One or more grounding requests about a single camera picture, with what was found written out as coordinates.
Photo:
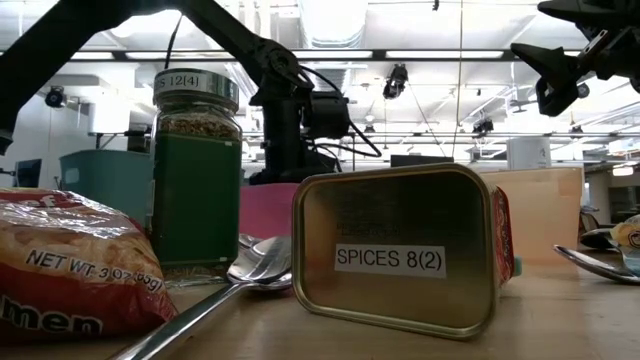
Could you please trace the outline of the red spice tin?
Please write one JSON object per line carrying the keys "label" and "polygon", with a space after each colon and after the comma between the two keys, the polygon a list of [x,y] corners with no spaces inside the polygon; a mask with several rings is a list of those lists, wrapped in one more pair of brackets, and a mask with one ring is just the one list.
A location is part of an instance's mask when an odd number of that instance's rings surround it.
{"label": "red spice tin", "polygon": [[516,273],[508,197],[455,163],[310,177],[293,198],[292,273],[313,314],[474,338]]}

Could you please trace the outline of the silver ceiling ventilation duct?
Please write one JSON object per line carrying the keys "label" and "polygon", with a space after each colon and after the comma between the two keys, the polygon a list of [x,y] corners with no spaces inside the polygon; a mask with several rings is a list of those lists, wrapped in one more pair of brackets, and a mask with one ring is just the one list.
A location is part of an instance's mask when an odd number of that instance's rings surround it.
{"label": "silver ceiling ventilation duct", "polygon": [[352,80],[355,61],[371,55],[363,49],[367,0],[297,0],[303,59],[316,72],[317,90],[342,93]]}

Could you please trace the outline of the plain steel spoon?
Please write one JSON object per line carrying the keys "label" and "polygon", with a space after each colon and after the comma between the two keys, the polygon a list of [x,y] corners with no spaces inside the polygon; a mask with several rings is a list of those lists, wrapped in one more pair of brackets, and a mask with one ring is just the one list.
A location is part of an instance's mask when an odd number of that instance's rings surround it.
{"label": "plain steel spoon", "polygon": [[228,283],[213,294],[106,360],[159,360],[212,318],[215,310],[244,290],[280,291],[292,284],[292,240],[276,236],[238,254]]}

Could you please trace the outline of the yellow ramen packet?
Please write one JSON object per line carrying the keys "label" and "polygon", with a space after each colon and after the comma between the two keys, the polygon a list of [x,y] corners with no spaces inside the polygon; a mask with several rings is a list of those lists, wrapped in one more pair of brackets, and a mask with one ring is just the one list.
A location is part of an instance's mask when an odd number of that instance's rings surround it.
{"label": "yellow ramen packet", "polygon": [[580,243],[601,250],[620,246],[640,249],[640,214],[615,225],[587,231],[580,236]]}

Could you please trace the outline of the teal handled metal utensil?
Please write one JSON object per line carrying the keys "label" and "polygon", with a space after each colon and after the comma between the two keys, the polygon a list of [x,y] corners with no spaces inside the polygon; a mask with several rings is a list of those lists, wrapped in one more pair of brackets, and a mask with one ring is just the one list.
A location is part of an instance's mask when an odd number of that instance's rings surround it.
{"label": "teal handled metal utensil", "polygon": [[634,274],[625,266],[606,263],[577,250],[569,249],[561,245],[554,245],[553,250],[577,267],[590,273],[599,275],[614,282],[640,286],[640,276]]}

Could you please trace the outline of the black distant table frame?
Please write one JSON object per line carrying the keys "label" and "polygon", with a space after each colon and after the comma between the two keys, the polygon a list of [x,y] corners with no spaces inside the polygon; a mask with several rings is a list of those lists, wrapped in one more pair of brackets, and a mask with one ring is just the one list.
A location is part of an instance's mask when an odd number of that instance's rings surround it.
{"label": "black distant table frame", "polygon": [[616,130],[506,132],[485,136],[472,132],[350,133],[340,139],[305,139],[309,149],[338,162],[345,171],[381,168],[392,156],[447,157],[476,167],[505,167],[507,141],[518,137],[547,137],[551,161],[562,165],[631,166],[640,163],[640,125]]}

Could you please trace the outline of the teal plastic bin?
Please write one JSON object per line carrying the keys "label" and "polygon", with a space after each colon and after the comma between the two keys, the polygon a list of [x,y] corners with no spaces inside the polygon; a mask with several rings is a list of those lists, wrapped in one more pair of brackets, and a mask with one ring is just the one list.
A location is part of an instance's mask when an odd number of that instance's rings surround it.
{"label": "teal plastic bin", "polygon": [[120,210],[144,226],[151,181],[146,153],[82,150],[60,159],[62,188]]}

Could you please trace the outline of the black overhead frame bar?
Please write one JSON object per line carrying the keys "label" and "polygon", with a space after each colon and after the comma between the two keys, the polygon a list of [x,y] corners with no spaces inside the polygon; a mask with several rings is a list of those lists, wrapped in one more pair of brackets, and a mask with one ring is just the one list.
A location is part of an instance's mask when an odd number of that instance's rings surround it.
{"label": "black overhead frame bar", "polygon": [[[302,62],[515,62],[511,50],[294,50]],[[87,50],[74,54],[69,62],[161,62],[167,53],[161,50]],[[235,58],[222,50],[173,50],[171,62],[233,62]]]}

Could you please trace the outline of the orange red ramen packet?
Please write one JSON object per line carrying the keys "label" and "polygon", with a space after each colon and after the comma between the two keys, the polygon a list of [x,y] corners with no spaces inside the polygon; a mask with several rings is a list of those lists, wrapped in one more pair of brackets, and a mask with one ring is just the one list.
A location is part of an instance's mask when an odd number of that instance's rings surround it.
{"label": "orange red ramen packet", "polygon": [[176,314],[129,216],[73,192],[0,188],[0,345],[145,333]]}

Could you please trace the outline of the dark computer monitor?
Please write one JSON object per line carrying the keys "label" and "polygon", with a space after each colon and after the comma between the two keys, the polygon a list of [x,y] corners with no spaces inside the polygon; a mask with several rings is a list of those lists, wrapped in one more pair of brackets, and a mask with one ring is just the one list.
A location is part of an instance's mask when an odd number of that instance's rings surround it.
{"label": "dark computer monitor", "polygon": [[15,164],[14,186],[38,188],[42,167],[41,159],[22,160]]}

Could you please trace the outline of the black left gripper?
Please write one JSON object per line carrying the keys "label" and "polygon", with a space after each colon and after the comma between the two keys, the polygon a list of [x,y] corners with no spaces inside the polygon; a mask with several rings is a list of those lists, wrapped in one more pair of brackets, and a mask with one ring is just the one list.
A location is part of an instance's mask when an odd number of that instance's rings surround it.
{"label": "black left gripper", "polygon": [[309,149],[301,137],[307,97],[276,98],[263,105],[265,167],[249,177],[250,185],[301,183],[314,175],[335,172],[335,161]]}

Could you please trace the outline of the pink plastic bin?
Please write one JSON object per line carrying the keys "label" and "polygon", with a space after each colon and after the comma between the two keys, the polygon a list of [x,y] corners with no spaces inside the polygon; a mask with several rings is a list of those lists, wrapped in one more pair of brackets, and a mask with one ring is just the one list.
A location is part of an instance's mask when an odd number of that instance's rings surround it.
{"label": "pink plastic bin", "polygon": [[290,236],[296,183],[242,186],[239,232],[260,239]]}

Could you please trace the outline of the beige plastic bin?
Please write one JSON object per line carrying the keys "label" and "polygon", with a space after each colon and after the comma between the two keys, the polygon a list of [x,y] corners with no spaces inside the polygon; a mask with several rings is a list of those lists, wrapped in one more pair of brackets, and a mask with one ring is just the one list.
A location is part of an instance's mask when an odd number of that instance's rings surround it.
{"label": "beige plastic bin", "polygon": [[510,206],[514,253],[526,265],[560,262],[553,247],[577,245],[583,170],[551,167],[484,172],[500,187]]}

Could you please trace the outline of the green lid spice jar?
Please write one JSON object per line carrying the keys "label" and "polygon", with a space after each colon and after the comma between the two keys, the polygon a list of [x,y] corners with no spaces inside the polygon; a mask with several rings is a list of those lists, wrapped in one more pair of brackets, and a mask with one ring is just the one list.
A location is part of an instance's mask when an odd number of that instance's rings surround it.
{"label": "green lid spice jar", "polygon": [[159,72],[153,90],[153,249],[170,279],[223,275],[239,248],[239,90],[223,75],[194,68]]}

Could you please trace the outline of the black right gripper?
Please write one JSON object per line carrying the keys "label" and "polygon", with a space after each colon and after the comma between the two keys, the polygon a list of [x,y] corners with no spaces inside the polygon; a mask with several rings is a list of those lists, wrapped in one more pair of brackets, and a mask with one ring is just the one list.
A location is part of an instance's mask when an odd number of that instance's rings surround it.
{"label": "black right gripper", "polygon": [[[537,10],[573,23],[640,23],[640,0],[544,0]],[[588,72],[600,80],[625,77],[640,94],[640,27],[606,30],[583,26],[582,34],[589,44],[577,56],[567,55],[563,47],[510,46],[540,75],[535,91],[542,115],[563,113],[579,97],[578,81]]]}

